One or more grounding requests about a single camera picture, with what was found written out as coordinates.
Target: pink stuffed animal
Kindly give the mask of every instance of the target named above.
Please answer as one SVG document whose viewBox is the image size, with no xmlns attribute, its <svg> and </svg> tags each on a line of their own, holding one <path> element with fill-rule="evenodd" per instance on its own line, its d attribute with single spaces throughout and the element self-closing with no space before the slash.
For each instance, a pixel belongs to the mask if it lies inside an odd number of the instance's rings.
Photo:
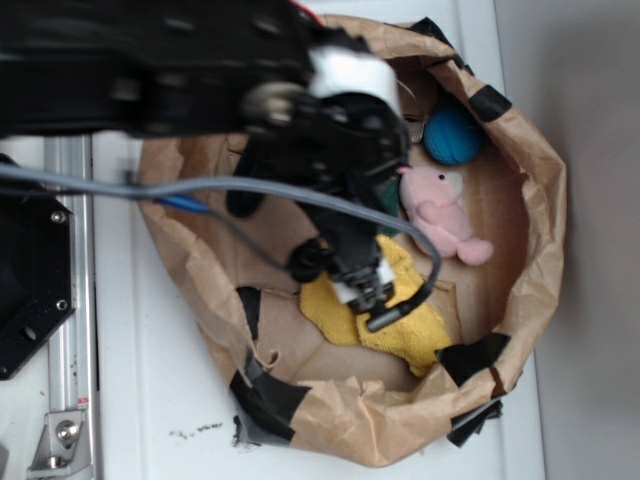
<svg viewBox="0 0 640 480">
<path fill-rule="evenodd" d="M 400 200 L 409 220 L 444 257 L 458 255 L 467 265 L 481 265 L 493 255 L 493 244 L 473 236 L 462 209 L 463 180 L 459 173 L 431 167 L 402 167 Z"/>
</svg>

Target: blue yarn ball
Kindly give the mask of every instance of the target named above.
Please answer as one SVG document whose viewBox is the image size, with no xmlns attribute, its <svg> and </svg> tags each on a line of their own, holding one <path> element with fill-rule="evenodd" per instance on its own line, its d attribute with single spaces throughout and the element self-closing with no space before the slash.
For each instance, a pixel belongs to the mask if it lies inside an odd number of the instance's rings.
<svg viewBox="0 0 640 480">
<path fill-rule="evenodd" d="M 427 152 L 444 165 L 463 165 L 480 153 L 486 134 L 462 105 L 437 110 L 424 129 Z"/>
</svg>

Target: yellow towel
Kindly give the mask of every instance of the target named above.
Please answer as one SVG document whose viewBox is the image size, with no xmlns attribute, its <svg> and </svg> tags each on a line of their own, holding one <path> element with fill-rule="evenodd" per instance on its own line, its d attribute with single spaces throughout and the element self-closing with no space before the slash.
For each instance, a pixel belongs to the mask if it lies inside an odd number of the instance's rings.
<svg viewBox="0 0 640 480">
<path fill-rule="evenodd" d="M 387 307 L 408 299 L 423 280 L 411 255 L 384 235 L 378 235 L 382 254 L 396 274 L 395 294 Z M 393 353 L 409 362 L 414 375 L 423 377 L 436 362 L 435 350 L 451 345 L 443 318 L 430 305 L 423 303 L 409 315 L 382 330 L 371 333 L 366 321 L 369 314 L 354 315 L 341 304 L 326 274 L 304 284 L 300 291 L 300 309 L 315 323 L 324 336 L 336 345 L 363 345 L 373 350 Z"/>
</svg>

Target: screw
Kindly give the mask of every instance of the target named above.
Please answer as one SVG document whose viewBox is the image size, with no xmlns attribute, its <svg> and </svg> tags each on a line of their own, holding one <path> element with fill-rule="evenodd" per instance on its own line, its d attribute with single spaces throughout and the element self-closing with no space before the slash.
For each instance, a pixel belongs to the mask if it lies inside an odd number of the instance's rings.
<svg viewBox="0 0 640 480">
<path fill-rule="evenodd" d="M 53 212 L 51 214 L 51 221 L 53 223 L 62 224 L 67 221 L 67 215 L 64 212 L 58 210 L 57 212 Z"/>
<path fill-rule="evenodd" d="M 45 468 L 48 468 L 50 470 L 55 470 L 57 468 L 62 467 L 63 465 L 64 463 L 62 463 L 62 459 L 60 458 L 60 455 L 52 455 L 44 459 Z"/>
<path fill-rule="evenodd" d="M 58 439 L 65 445 L 75 442 L 80 435 L 78 426 L 70 420 L 60 422 L 56 428 Z"/>
</svg>

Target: paper bag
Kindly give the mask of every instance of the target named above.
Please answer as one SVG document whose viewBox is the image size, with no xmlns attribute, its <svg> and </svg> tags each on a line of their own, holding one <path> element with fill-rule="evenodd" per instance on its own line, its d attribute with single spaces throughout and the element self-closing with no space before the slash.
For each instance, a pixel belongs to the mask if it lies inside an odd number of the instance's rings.
<svg viewBox="0 0 640 480">
<path fill-rule="evenodd" d="M 331 345 L 301 314 L 299 285 L 262 262 L 227 228 L 155 203 L 141 208 L 251 441 L 383 466 L 443 435 L 461 444 L 498 412 L 497 400 L 514 388 L 558 302 L 565 166 L 506 98 L 475 78 L 443 38 L 432 36 L 434 30 L 420 33 L 421 28 L 339 16 L 324 21 L 364 36 L 427 115 L 442 88 L 488 133 L 479 157 L 456 168 L 466 179 L 464 200 L 474 230 L 494 243 L 495 254 L 481 267 L 444 262 L 429 301 L 456 345 L 439 352 L 440 363 L 417 379 L 392 355 Z M 403 97 L 405 114 L 415 115 L 408 111 L 415 104 Z M 231 175 L 245 143 L 239 134 L 148 141 L 141 180 Z M 411 162 L 430 162 L 424 147 L 414 146 Z M 225 212 L 224 193 L 196 197 Z M 316 234 L 298 206 L 282 198 L 267 198 L 248 219 L 227 218 L 282 263 Z M 397 239 L 428 274 L 429 258 L 412 240 Z"/>
</svg>

